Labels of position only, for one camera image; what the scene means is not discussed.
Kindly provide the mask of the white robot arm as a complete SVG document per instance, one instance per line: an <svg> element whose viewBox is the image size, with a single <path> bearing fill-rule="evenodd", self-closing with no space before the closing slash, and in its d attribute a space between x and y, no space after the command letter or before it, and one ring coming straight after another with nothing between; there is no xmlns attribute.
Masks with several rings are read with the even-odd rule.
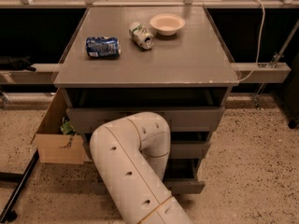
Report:
<svg viewBox="0 0 299 224"><path fill-rule="evenodd" d="M93 162L125 224L192 224L163 183L170 146L168 123L151 112L113 120L93 132Z"/></svg>

